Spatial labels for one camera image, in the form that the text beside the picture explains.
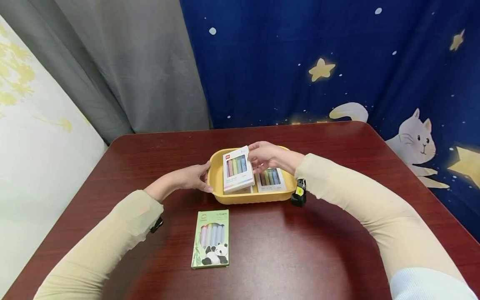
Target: white wall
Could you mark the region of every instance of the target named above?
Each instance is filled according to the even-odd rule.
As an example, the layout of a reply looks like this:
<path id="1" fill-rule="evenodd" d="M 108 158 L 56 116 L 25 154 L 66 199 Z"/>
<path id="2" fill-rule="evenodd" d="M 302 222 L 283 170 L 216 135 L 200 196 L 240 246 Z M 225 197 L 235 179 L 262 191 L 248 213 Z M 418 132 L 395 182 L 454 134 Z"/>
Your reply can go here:
<path id="1" fill-rule="evenodd" d="M 0 17 L 0 299 L 105 149 Z"/>

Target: black clip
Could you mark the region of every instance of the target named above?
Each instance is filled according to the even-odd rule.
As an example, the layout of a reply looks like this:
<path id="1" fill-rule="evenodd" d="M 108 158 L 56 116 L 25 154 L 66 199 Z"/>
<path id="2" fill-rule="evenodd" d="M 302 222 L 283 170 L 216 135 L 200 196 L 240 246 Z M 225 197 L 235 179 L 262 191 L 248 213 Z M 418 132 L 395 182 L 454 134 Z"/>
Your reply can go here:
<path id="1" fill-rule="evenodd" d="M 150 228 L 150 232 L 155 233 L 155 231 L 162 225 L 163 225 L 163 219 L 162 217 L 159 216 L 158 220 L 155 222 L 155 225 L 153 225 L 153 227 Z"/>
<path id="2" fill-rule="evenodd" d="M 305 179 L 297 180 L 297 188 L 290 198 L 290 203 L 298 207 L 302 207 L 307 203 L 307 182 Z"/>

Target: yellow star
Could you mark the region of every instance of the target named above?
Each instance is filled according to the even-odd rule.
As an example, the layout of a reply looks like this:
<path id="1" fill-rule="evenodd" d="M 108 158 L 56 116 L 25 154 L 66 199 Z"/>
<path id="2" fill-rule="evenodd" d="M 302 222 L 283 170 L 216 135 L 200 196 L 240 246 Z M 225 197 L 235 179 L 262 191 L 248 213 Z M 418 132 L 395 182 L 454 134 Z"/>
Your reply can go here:
<path id="1" fill-rule="evenodd" d="M 462 30 L 462 32 L 459 35 L 455 35 L 453 37 L 452 44 L 450 45 L 450 51 L 452 50 L 457 50 L 458 47 L 460 47 L 460 44 L 463 43 L 463 33 L 465 32 L 465 29 Z"/>
<path id="2" fill-rule="evenodd" d="M 335 64 L 325 65 L 324 59 L 319 59 L 317 65 L 308 71 L 312 74 L 312 82 L 316 81 L 320 77 L 330 77 L 330 71 L 335 67 Z"/>
<path id="3" fill-rule="evenodd" d="M 461 147 L 456 149 L 458 151 L 458 162 L 448 169 L 469 176 L 480 188 L 480 153 Z"/>

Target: person's right hand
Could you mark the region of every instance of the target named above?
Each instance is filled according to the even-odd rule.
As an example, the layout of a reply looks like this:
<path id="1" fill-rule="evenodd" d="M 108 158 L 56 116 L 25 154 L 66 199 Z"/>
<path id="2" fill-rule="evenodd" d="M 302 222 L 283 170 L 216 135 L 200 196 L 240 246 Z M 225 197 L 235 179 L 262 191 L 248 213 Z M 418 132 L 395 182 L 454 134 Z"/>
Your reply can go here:
<path id="1" fill-rule="evenodd" d="M 260 173 L 268 168 L 281 168 L 294 175 L 304 155 L 280 148 L 269 142 L 261 141 L 248 146 L 248 160 L 253 172 Z"/>

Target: beige sleeve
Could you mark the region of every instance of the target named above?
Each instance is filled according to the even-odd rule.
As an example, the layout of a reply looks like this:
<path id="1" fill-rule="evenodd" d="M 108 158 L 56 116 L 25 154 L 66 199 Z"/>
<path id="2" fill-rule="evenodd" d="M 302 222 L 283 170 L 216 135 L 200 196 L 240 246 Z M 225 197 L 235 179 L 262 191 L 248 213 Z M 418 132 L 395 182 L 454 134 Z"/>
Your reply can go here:
<path id="1" fill-rule="evenodd" d="M 162 212 L 163 205 L 144 191 L 128 195 L 60 260 L 34 299 L 100 299 L 108 275 L 145 240 Z"/>
<path id="2" fill-rule="evenodd" d="M 424 267 L 465 282 L 454 262 L 419 214 L 378 182 L 333 161 L 305 156 L 295 177 L 317 198 L 354 216 L 377 241 L 388 281 L 399 270 Z"/>

